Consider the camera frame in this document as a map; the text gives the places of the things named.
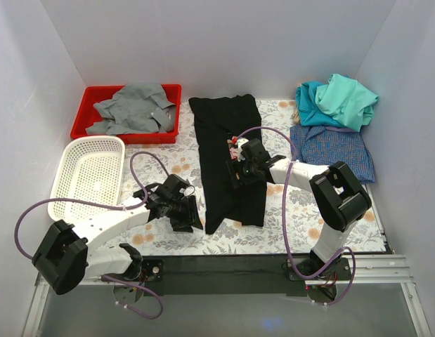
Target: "white plastic basket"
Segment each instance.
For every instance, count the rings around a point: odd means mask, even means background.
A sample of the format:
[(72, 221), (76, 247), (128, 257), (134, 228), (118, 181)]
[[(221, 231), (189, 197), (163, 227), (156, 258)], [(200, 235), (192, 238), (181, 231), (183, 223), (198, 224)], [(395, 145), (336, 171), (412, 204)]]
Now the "white plastic basket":
[[(50, 198), (73, 198), (117, 205), (125, 144), (117, 137), (89, 136), (72, 141), (63, 152)], [(105, 209), (72, 202), (51, 202), (48, 214), (54, 220), (75, 223)]]

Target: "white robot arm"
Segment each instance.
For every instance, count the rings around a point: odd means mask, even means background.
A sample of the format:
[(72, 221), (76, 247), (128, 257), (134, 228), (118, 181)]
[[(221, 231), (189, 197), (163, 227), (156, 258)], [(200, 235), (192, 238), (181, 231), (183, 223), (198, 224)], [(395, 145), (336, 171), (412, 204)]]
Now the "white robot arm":
[[(238, 159), (227, 163), (234, 188), (258, 180), (274, 184), (286, 182), (290, 159), (284, 156), (271, 158), (257, 139), (240, 138), (235, 146)], [(297, 266), (303, 275), (312, 275), (345, 245), (357, 220), (364, 216), (372, 202), (351, 169), (341, 161), (331, 166), (296, 161), (288, 185), (312, 192), (324, 220), (319, 240), (311, 249), (310, 260)]]
[[(234, 188), (259, 181), (285, 183), (289, 159), (271, 158), (257, 139), (241, 138), (235, 146), (238, 158), (227, 163)], [(312, 192), (325, 221), (309, 259), (297, 266), (303, 275), (312, 275), (343, 247), (371, 201), (349, 167), (341, 162), (332, 166), (295, 162), (289, 185)], [(195, 196), (185, 193), (189, 186), (171, 174), (163, 184), (146, 187), (147, 202), (139, 207), (132, 206), (144, 200), (142, 190), (121, 205), (123, 211), (106, 211), (76, 224), (59, 220), (49, 228), (32, 263), (57, 294), (67, 293), (85, 278), (110, 273), (131, 281), (140, 275), (144, 264), (140, 253), (129, 244), (101, 246), (126, 230), (163, 216), (170, 218), (174, 231), (192, 232), (192, 227), (202, 230)]]
[(187, 195), (190, 184), (175, 174), (163, 184), (146, 186), (127, 199), (122, 211), (106, 211), (80, 223), (59, 220), (48, 229), (35, 255), (33, 265), (58, 294), (67, 293), (81, 280), (115, 274), (131, 281), (141, 273), (143, 257), (129, 244), (101, 247), (108, 240), (153, 219), (168, 217), (175, 232), (203, 230), (194, 195)]

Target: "floral tablecloth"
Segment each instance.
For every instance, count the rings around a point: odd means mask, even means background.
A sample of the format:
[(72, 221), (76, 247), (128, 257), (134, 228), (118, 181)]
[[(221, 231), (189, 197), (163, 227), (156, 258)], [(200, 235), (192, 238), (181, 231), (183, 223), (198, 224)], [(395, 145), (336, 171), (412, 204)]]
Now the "floral tablecloth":
[[(292, 125), (293, 101), (257, 101), (264, 126), (289, 133)], [(121, 200), (138, 189), (129, 171), (129, 157), (139, 150), (156, 154), (167, 169), (195, 186), (198, 211), (204, 223), (205, 202), (198, 144), (195, 139), (194, 116), (188, 103), (181, 105), (180, 130), (176, 144), (130, 145), (126, 149), (124, 181)], [(277, 133), (263, 131), (263, 143), (271, 153), (291, 157), (286, 141)], [(162, 183), (166, 176), (150, 156), (140, 155), (134, 161), (135, 171), (143, 183)], [(147, 225), (135, 227), (107, 242), (115, 246), (129, 242), (143, 255), (205, 255), (205, 254), (260, 254), (285, 253), (281, 228), (282, 185), (268, 185), (264, 228), (243, 227), (238, 221), (225, 219), (213, 235), (194, 229), (194, 233), (172, 231), (169, 219), (154, 220)], [(287, 228), (290, 246), (294, 252), (307, 253), (317, 242), (323, 219), (310, 192), (295, 187), (288, 188)], [(353, 229), (347, 242), (354, 251), (384, 251), (384, 243), (374, 212), (369, 210), (364, 219)]]

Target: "green cloth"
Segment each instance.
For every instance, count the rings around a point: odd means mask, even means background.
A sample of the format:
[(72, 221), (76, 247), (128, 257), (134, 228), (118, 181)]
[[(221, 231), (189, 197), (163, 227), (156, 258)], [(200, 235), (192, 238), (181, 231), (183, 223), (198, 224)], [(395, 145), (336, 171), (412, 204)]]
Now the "green cloth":
[(316, 91), (316, 105), (321, 112), (331, 116), (346, 128), (360, 131), (373, 117), (373, 107), (378, 95), (355, 79), (339, 74), (331, 75), (328, 84)]

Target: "white enclosure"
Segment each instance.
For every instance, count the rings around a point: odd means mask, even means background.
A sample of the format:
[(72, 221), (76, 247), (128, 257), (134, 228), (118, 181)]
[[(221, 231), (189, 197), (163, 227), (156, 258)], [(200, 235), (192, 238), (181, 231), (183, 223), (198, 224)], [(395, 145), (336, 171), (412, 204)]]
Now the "white enclosure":
[[(37, 274), (13, 226), (49, 196), (86, 86), (291, 99), (332, 73), (379, 95), (372, 191), (435, 336), (435, 0), (0, 0), (0, 336), (22, 333)], [(28, 251), (49, 224), (28, 217)]]

